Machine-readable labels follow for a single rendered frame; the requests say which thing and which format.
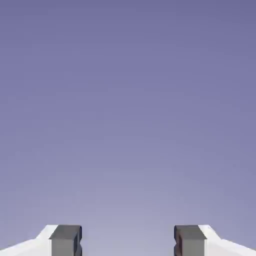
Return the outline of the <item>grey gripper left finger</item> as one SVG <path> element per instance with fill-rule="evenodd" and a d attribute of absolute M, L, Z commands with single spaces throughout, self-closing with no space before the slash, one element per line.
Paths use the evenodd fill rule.
<path fill-rule="evenodd" d="M 78 224 L 48 224 L 36 238 L 0 250 L 0 256 L 83 256 Z"/>

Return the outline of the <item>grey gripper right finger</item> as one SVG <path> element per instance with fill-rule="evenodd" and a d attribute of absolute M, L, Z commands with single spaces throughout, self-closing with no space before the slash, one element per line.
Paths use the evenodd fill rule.
<path fill-rule="evenodd" d="M 173 256 L 256 256 L 256 250 L 219 237 L 208 224 L 175 225 Z"/>

